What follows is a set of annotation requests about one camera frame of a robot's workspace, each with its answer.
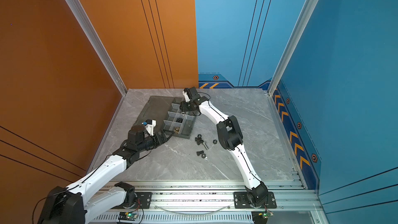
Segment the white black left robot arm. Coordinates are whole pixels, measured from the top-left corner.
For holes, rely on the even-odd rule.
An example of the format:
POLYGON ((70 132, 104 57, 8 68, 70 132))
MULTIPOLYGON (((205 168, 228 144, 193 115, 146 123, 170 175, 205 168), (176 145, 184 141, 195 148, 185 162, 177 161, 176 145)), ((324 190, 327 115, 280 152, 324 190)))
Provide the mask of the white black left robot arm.
POLYGON ((113 207, 139 207, 135 187, 118 182, 109 191, 95 194, 111 179, 121 174, 142 159, 141 152, 163 145, 171 138, 164 131, 149 133, 145 126, 133 126, 120 147, 92 172, 69 184, 56 187, 43 199, 44 206, 38 219, 39 224, 88 224, 113 207))

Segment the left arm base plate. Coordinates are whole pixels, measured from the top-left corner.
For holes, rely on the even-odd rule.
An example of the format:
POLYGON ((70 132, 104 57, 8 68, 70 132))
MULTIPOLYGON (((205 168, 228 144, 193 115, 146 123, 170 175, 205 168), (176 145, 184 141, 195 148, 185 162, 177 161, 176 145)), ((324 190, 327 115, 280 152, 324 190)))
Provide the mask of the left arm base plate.
POLYGON ((149 209, 152 200, 152 192, 136 192, 133 203, 122 203, 112 209, 149 209))

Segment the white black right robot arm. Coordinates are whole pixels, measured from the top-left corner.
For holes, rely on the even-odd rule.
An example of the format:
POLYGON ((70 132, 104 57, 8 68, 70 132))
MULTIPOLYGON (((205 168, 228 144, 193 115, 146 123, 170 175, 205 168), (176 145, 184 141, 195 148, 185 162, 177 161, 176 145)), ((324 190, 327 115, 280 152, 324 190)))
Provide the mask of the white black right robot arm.
POLYGON ((218 141, 234 158, 243 177, 248 202, 255 208, 264 207, 268 188, 256 173, 243 144, 243 134, 235 116, 228 116, 217 109, 205 96, 184 94, 180 108, 183 112, 198 111, 209 118, 215 125, 218 141))

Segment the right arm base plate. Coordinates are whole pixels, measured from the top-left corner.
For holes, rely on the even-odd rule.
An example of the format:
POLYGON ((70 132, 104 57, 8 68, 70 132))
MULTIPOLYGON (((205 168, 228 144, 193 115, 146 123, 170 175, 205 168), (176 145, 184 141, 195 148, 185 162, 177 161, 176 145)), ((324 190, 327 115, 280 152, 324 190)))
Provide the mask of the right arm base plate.
POLYGON ((277 203, 274 193, 269 191, 264 198, 257 198, 249 195, 248 192, 234 192, 233 193, 234 207, 237 209, 244 208, 269 208, 276 209, 277 203))

